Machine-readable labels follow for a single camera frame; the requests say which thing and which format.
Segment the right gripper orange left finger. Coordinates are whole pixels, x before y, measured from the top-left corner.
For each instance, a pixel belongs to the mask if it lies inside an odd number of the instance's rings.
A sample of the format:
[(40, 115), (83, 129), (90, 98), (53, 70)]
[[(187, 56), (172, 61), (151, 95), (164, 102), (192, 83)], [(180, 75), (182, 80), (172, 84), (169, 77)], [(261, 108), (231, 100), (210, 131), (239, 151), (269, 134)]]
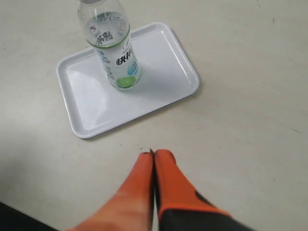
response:
[(71, 231), (150, 231), (154, 211), (154, 153), (141, 153), (116, 193)]

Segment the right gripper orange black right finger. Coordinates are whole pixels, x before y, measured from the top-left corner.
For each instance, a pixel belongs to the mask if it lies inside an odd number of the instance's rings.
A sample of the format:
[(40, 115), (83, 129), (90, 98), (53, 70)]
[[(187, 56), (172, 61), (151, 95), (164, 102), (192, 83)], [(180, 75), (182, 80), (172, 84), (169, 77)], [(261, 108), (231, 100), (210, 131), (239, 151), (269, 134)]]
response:
[(206, 200), (189, 182), (173, 153), (154, 153), (156, 206), (161, 231), (241, 231), (243, 225)]

